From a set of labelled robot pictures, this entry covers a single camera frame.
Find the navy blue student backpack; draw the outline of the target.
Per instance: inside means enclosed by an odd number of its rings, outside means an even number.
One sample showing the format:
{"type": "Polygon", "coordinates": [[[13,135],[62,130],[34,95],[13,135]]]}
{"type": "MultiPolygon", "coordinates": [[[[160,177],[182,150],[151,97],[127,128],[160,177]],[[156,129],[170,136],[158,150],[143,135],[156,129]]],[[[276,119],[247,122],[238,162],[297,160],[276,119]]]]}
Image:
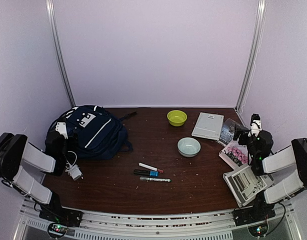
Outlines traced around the navy blue student backpack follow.
{"type": "Polygon", "coordinates": [[[50,125],[48,132],[56,131],[57,122],[65,122],[67,152],[75,152],[81,160],[110,160],[118,152],[134,150],[123,121],[136,114],[134,111],[116,117],[97,105],[75,106],[60,115],[50,125]]]}

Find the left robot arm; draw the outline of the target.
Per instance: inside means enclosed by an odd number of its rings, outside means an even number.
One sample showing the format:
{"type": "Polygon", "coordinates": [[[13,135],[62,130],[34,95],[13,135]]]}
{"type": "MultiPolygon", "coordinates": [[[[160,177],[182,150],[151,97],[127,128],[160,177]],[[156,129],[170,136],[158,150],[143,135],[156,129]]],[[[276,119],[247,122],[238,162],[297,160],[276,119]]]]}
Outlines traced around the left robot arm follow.
{"type": "Polygon", "coordinates": [[[67,227],[79,227],[83,213],[62,206],[60,196],[43,186],[23,164],[40,172],[61,176],[68,163],[68,135],[58,123],[46,136],[45,150],[33,145],[24,134],[4,132],[0,135],[0,178],[3,184],[29,196],[40,206],[39,217],[67,227]]]}

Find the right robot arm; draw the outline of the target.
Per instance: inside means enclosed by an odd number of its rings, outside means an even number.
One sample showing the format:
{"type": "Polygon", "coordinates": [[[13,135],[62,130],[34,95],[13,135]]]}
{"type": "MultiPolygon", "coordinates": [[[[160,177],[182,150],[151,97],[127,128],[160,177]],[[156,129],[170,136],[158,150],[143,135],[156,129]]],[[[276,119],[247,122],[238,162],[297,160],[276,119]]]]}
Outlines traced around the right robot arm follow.
{"type": "Polygon", "coordinates": [[[307,137],[296,138],[291,144],[271,153],[273,137],[262,129],[235,128],[233,140],[246,146],[251,157],[251,170],[256,176],[272,174],[295,165],[296,169],[279,183],[256,194],[252,207],[233,211],[235,224],[241,226],[275,216],[274,206],[307,189],[307,137]]]}

